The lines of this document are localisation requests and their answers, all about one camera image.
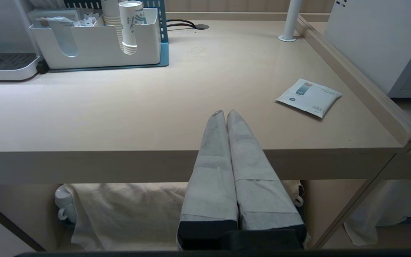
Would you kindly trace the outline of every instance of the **drip tray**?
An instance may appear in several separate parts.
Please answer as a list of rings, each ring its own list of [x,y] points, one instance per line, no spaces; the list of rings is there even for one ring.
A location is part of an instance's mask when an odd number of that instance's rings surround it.
[[[0,70],[19,70],[37,59],[32,53],[0,52]]]

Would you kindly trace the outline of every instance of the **white cloth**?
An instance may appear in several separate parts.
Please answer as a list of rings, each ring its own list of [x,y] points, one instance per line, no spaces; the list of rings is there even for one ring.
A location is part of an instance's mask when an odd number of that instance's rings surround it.
[[[77,213],[71,242],[87,251],[175,251],[186,185],[66,184]]]
[[[232,110],[227,127],[242,229],[304,224],[245,120]]]
[[[207,122],[182,206],[181,221],[238,220],[233,167],[223,111]]]
[[[354,245],[376,244],[376,226],[395,225],[407,217],[411,217],[411,180],[387,180],[375,187],[344,227]]]

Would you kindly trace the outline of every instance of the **packet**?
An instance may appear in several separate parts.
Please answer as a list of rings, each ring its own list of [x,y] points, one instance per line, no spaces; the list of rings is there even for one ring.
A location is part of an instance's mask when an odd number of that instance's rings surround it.
[[[276,100],[323,118],[341,95],[329,87],[299,79]]]

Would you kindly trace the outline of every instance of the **cable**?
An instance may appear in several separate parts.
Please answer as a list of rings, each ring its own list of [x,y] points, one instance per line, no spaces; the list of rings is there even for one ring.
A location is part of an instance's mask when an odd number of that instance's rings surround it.
[[[167,27],[174,27],[174,26],[188,26],[194,29],[199,29],[199,30],[203,30],[203,29],[207,29],[209,28],[209,26],[204,25],[204,24],[198,24],[195,25],[194,23],[192,23],[191,21],[187,21],[187,20],[181,20],[181,19],[170,19],[170,20],[166,20],[166,22],[171,22],[171,21],[181,21],[184,23],[175,23],[175,24],[168,24]]]

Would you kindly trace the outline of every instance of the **white organizer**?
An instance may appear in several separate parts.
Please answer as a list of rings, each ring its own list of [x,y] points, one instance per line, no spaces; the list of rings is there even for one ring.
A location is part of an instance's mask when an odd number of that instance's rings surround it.
[[[157,8],[144,8],[147,24],[134,25],[137,51],[126,54],[120,48],[114,26],[103,26],[102,17],[94,26],[72,27],[72,35],[78,53],[67,56],[60,49],[51,28],[30,30],[51,69],[73,69],[90,67],[153,65],[161,58],[161,36]]]

